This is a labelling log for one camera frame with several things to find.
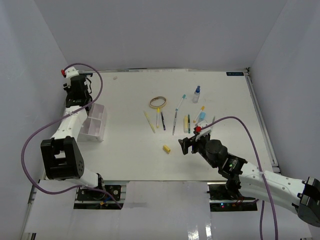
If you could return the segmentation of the dark green pen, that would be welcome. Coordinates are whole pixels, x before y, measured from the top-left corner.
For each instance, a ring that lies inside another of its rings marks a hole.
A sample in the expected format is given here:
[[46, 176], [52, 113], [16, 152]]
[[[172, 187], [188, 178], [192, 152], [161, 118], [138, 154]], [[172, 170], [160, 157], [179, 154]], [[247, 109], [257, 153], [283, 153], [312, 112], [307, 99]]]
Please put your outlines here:
[[191, 121], [190, 121], [190, 115], [187, 115], [187, 127], [188, 127], [188, 134], [191, 133]]

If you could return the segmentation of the dark blue pen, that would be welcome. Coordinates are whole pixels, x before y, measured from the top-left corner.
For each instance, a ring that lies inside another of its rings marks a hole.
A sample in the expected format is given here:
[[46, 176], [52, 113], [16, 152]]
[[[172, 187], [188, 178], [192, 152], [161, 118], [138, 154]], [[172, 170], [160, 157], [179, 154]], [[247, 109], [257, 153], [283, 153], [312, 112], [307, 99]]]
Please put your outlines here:
[[161, 116], [162, 127], [163, 127], [163, 130], [165, 131], [166, 125], [165, 125], [165, 119], [162, 111], [160, 111], [160, 116]]

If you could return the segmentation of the grey silver pen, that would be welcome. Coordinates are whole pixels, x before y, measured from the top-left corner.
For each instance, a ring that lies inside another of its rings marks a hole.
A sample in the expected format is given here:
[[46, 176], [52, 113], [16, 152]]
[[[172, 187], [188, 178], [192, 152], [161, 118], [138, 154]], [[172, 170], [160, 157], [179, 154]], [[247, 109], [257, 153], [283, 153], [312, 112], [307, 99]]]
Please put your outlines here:
[[176, 129], [176, 122], [177, 122], [177, 115], [178, 115], [178, 111], [175, 110], [175, 114], [174, 114], [174, 120], [173, 120], [173, 128], [172, 128], [172, 135], [175, 135], [175, 129]]

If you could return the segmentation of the grey green pen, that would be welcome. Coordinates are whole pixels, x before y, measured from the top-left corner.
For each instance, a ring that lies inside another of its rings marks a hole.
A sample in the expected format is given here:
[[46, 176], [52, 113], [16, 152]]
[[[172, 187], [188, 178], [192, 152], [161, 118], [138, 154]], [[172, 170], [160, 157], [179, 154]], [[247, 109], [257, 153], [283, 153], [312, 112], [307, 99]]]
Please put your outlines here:
[[[212, 119], [212, 123], [214, 123], [215, 122], [215, 119], [216, 119], [216, 116], [213, 116], [213, 119]], [[210, 127], [210, 131], [212, 131], [213, 130], [213, 124], [211, 125], [211, 127]]]

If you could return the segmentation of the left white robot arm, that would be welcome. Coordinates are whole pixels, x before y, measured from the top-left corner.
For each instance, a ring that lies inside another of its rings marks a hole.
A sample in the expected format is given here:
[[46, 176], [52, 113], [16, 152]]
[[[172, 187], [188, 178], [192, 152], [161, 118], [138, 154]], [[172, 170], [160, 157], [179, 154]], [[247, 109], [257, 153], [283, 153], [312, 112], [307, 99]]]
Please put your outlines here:
[[87, 76], [79, 74], [70, 78], [63, 89], [65, 100], [65, 117], [50, 139], [40, 144], [46, 176], [50, 180], [69, 181], [88, 188], [88, 193], [99, 200], [105, 196], [106, 187], [102, 184], [100, 174], [85, 167], [85, 161], [77, 144], [77, 138], [87, 120], [91, 108], [87, 104], [92, 97], [87, 84]]

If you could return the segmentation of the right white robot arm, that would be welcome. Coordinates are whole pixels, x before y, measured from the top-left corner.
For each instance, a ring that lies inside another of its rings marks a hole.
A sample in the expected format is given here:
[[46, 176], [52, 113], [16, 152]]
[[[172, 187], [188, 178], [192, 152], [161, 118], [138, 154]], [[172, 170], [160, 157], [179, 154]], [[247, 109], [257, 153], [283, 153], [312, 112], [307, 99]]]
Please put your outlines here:
[[233, 199], [256, 198], [285, 208], [314, 227], [320, 226], [320, 181], [290, 178], [272, 171], [261, 171], [244, 158], [228, 152], [210, 134], [194, 135], [178, 142], [184, 155], [200, 154], [226, 181], [226, 195]]

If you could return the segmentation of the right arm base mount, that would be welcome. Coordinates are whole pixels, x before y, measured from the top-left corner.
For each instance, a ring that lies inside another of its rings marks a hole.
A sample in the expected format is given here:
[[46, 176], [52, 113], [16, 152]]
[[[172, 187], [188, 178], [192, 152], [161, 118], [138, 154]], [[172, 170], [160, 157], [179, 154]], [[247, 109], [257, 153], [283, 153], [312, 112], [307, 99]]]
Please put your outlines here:
[[225, 182], [208, 182], [209, 206], [212, 213], [222, 212], [256, 212], [257, 200], [252, 197], [233, 197]]

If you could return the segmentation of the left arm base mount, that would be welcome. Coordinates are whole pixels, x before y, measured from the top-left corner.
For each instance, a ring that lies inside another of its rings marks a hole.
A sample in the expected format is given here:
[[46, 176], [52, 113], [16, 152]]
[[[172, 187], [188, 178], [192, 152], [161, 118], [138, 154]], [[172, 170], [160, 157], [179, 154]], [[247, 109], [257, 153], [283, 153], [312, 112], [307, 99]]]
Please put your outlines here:
[[127, 184], [128, 182], [125, 181], [107, 181], [103, 188], [107, 194], [78, 188], [73, 208], [75, 210], [120, 210], [125, 202]]

